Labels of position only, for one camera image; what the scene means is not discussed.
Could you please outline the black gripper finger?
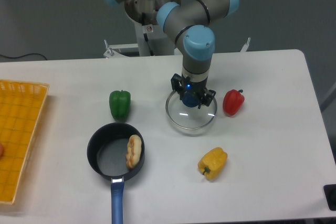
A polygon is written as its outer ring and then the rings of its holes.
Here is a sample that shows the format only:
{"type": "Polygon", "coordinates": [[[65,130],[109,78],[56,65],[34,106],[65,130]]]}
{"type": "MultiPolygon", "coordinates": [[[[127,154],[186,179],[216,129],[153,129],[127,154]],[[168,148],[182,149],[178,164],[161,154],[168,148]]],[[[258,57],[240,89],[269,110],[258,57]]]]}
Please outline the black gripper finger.
{"type": "Polygon", "coordinates": [[[204,89],[199,95],[199,104],[198,104],[198,109],[201,108],[201,106],[209,106],[213,99],[215,98],[216,91],[214,90],[209,90],[209,89],[204,89]]]}
{"type": "Polygon", "coordinates": [[[177,73],[175,73],[173,77],[171,78],[171,86],[172,86],[172,90],[175,91],[179,95],[180,100],[181,100],[184,95],[184,88],[182,86],[182,77],[178,75],[177,73]]]}

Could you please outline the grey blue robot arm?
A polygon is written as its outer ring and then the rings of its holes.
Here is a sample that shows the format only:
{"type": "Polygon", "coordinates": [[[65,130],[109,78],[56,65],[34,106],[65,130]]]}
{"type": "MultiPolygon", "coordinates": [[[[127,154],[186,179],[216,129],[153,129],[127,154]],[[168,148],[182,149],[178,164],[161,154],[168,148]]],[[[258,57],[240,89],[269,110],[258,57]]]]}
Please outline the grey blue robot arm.
{"type": "Polygon", "coordinates": [[[235,12],[239,0],[105,0],[123,4],[135,26],[140,56],[183,56],[181,74],[171,79],[172,89],[189,108],[209,106],[215,91],[206,87],[215,36],[209,25],[235,12]]]}

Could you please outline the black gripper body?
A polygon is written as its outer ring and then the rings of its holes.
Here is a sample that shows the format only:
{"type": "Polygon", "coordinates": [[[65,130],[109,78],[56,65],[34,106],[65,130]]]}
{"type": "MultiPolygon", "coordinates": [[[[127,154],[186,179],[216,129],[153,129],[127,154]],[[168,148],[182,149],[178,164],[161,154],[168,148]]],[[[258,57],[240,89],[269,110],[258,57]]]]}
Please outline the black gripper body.
{"type": "Polygon", "coordinates": [[[208,78],[205,78],[199,82],[194,82],[190,77],[182,75],[182,79],[180,81],[182,87],[182,91],[180,93],[181,100],[192,98],[194,100],[200,101],[202,97],[205,96],[207,81],[208,78]]]}

